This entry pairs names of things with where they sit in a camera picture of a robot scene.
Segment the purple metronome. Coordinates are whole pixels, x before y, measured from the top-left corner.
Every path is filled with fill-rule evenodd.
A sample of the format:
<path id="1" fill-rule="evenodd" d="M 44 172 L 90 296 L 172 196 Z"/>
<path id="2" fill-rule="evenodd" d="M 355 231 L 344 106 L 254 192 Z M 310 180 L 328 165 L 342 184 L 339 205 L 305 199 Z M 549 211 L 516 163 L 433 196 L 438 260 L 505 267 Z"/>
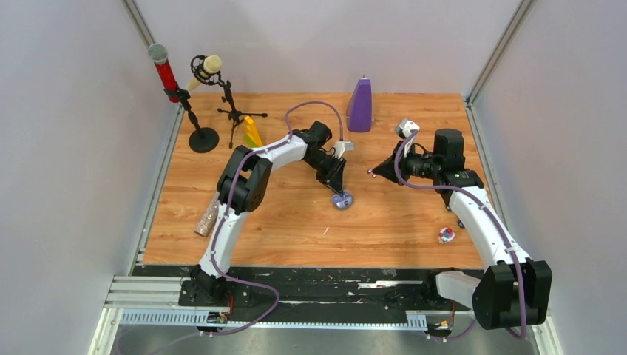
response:
<path id="1" fill-rule="evenodd" d="M 371 80 L 360 78 L 346 109 L 347 128 L 350 132 L 369 132 L 373 123 L 373 96 Z"/>

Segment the red microphone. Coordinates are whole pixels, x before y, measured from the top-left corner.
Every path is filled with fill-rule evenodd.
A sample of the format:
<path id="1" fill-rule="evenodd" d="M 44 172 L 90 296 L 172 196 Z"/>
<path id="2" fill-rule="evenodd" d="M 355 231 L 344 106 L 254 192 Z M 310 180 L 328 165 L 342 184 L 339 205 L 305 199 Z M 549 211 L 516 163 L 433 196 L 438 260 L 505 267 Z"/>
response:
<path id="1" fill-rule="evenodd" d="M 163 84 L 163 91 L 172 103 L 179 103 L 177 96 L 178 84 L 169 64 L 168 51 L 162 44 L 150 44 L 147 48 L 149 58 L 153 61 L 155 69 Z"/>

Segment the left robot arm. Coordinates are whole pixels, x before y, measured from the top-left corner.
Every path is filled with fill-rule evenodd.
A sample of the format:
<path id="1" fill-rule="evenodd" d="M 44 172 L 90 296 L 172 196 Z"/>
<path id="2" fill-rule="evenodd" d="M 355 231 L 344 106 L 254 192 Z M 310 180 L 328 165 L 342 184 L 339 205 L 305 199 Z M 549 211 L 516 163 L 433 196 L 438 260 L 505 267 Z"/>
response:
<path id="1" fill-rule="evenodd" d="M 204 255 L 190 273 L 190 295 L 208 305 L 219 305 L 226 298 L 226 274 L 235 244 L 249 215 L 263 201 L 276 170 L 304 161 L 315 170 L 316 179 L 333 192 L 331 202 L 336 208 L 353 204 L 354 198 L 343 184 L 347 161 L 323 148 L 331 137 L 332 131 L 315 121 L 310 128 L 291 130 L 273 144 L 234 150 L 217 183 L 217 222 Z"/>

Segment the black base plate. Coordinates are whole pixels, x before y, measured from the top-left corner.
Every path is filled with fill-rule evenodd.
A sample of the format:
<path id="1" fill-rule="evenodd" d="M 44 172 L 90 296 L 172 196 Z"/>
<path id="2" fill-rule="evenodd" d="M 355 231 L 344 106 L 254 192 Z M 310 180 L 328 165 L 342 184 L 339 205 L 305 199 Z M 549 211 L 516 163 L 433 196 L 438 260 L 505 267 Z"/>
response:
<path id="1" fill-rule="evenodd" d="M 194 266 L 141 265 L 132 276 L 188 277 L 178 305 L 226 306 L 230 320 L 249 321 L 264 311 L 266 322 L 406 323 L 411 313 L 424 314 L 429 326 L 450 327 L 466 307 L 430 291 L 425 268 L 314 268 L 233 266 L 226 292 L 217 304 L 188 293 Z"/>

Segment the silver glitter microphone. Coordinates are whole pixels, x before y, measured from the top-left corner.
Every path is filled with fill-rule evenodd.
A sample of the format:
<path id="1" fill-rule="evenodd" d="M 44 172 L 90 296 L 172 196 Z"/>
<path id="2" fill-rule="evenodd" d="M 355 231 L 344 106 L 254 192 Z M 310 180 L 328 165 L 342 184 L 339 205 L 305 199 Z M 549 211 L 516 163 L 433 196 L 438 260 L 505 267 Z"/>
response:
<path id="1" fill-rule="evenodd" d="M 218 208 L 220 205 L 219 195 L 220 194 L 218 192 L 214 194 L 206 210 L 204 211 L 196 227 L 194 228 L 195 234 L 201 237 L 207 237 L 213 229 L 217 220 Z"/>

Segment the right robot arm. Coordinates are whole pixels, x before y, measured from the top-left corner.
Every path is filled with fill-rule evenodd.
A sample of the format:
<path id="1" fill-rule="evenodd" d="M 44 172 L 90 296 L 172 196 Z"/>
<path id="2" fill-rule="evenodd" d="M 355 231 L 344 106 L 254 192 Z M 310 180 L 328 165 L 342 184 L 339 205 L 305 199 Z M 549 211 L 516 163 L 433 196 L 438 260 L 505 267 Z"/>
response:
<path id="1" fill-rule="evenodd" d="M 431 180 L 431 189 L 442 197 L 448 210 L 466 229 L 482 260 L 482 277 L 455 269 L 434 271 L 422 289 L 431 308 L 450 300 L 475 314 L 486 329 L 541 325 L 548 314 L 552 270 L 544 260 L 535 261 L 519 247 L 493 209 L 478 174 L 466 168 L 464 138 L 457 129 L 435 132 L 432 151 L 418 153 L 417 128 L 398 128 L 401 140 L 393 154 L 378 165 L 374 174 L 398 185 L 412 187 L 409 178 Z"/>

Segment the lavender oval charging case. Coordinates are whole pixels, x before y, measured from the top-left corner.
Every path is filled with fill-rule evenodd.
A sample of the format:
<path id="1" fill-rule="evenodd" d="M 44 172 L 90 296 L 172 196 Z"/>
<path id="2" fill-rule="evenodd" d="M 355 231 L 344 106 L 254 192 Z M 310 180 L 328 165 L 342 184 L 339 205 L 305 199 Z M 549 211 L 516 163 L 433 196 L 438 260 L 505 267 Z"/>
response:
<path id="1" fill-rule="evenodd" d="M 354 203 L 354 197 L 348 192 L 343 194 L 334 194 L 331 198 L 332 204 L 340 210 L 350 208 Z"/>

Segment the small red white toy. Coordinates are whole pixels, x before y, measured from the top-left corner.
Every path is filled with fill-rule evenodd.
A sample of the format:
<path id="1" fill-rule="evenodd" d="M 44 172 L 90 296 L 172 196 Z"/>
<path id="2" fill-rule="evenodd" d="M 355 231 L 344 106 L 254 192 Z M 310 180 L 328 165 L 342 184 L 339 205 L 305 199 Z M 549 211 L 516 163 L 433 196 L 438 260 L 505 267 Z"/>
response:
<path id="1" fill-rule="evenodd" d="M 441 229 L 438 233 L 438 241 L 441 244 L 450 243 L 455 239 L 455 232 L 450 227 Z"/>

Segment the black round-base mic stand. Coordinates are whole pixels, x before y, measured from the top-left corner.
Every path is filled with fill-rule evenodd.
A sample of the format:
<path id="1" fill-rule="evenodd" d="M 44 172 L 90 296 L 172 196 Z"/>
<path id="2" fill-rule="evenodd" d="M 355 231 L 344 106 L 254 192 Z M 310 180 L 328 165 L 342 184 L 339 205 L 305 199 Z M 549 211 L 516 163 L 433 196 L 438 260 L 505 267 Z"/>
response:
<path id="1" fill-rule="evenodd" d="M 192 111 L 192 106 L 189 102 L 190 94 L 188 91 L 177 89 L 164 89 L 163 90 L 169 98 L 177 99 L 184 111 L 187 113 L 190 123 L 194 127 L 193 133 L 189 136 L 189 147 L 196 153 L 207 153 L 215 149 L 219 143 L 220 137 L 216 130 L 209 127 L 201 127 L 197 116 Z"/>

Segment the beige condenser microphone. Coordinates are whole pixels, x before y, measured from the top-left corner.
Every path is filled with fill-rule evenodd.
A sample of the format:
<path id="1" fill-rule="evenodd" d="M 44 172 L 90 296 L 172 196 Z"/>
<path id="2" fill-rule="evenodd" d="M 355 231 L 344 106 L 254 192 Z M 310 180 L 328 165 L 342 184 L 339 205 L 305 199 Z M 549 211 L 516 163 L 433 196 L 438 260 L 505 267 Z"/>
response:
<path id="1" fill-rule="evenodd" d="M 196 55 L 190 62 L 192 78 L 186 85 L 186 90 L 193 91 L 201 84 L 212 86 L 220 84 L 222 59 L 218 55 Z"/>

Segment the aluminium frame rail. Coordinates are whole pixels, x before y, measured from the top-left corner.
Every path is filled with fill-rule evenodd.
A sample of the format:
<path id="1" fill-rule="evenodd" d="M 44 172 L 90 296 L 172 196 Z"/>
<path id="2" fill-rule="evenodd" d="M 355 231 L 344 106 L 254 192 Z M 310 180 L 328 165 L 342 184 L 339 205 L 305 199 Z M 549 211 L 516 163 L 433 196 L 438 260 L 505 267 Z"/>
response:
<path id="1" fill-rule="evenodd" d="M 115 276 L 104 308 L 174 309 L 188 277 Z"/>

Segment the yellow green toy block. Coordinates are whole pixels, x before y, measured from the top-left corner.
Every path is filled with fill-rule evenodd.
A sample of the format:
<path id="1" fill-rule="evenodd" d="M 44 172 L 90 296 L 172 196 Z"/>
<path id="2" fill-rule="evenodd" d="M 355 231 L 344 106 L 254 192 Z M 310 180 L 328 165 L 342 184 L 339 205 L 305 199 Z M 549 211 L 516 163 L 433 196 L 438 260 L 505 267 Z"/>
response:
<path id="1" fill-rule="evenodd" d="M 258 148 L 264 146 L 262 138 L 259 134 L 256 122 L 251 116 L 244 117 L 245 135 L 243 140 L 251 147 Z"/>

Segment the colourful toy truck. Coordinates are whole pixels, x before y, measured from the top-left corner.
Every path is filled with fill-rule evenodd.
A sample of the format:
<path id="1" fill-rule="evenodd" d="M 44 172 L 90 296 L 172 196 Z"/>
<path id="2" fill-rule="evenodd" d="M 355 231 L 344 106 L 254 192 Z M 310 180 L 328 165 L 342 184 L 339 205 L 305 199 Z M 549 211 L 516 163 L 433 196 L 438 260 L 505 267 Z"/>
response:
<path id="1" fill-rule="evenodd" d="M 445 208 L 446 208 L 447 211 L 453 212 L 450 206 L 446 205 Z M 465 226 L 464 226 L 464 224 L 462 223 L 461 220 L 458 219 L 457 224 L 458 224 L 459 228 L 465 229 Z"/>

